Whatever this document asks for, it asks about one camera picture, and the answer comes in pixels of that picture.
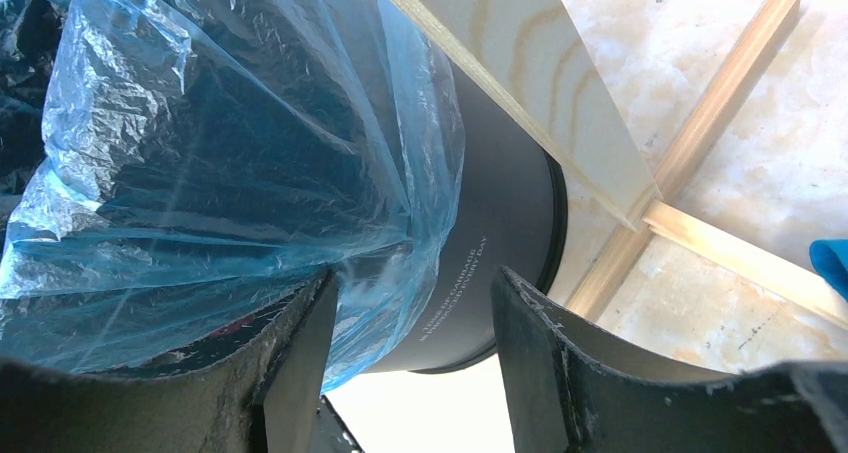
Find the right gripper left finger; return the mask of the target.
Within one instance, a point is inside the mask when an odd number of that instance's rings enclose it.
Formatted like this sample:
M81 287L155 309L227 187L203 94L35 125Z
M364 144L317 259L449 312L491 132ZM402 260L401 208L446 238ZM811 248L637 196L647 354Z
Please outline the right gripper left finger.
M310 452L336 316L333 274L137 368L1 362L5 452Z

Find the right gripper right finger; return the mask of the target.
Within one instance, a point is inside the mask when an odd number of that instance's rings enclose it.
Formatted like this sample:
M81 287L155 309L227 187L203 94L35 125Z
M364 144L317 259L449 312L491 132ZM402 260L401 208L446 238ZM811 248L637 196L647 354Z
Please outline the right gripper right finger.
M718 372L630 343L510 269L491 291L518 452L843 452L847 366Z

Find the black cylindrical trash bin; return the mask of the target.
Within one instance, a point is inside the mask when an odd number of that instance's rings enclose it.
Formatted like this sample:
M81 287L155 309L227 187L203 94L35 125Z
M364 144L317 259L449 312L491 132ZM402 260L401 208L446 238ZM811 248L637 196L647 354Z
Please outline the black cylindrical trash bin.
M507 266L548 290L562 257L561 168L389 0L328 0L376 104L400 193L337 241L327 382L440 374L495 349L489 289Z

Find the blue plastic trash bag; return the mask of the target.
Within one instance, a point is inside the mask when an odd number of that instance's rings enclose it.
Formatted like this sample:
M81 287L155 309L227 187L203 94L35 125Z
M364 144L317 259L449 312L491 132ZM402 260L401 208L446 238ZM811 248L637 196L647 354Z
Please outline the blue plastic trash bag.
M332 268L332 390L421 317L464 149L389 0L1 0L1 353L137 367Z

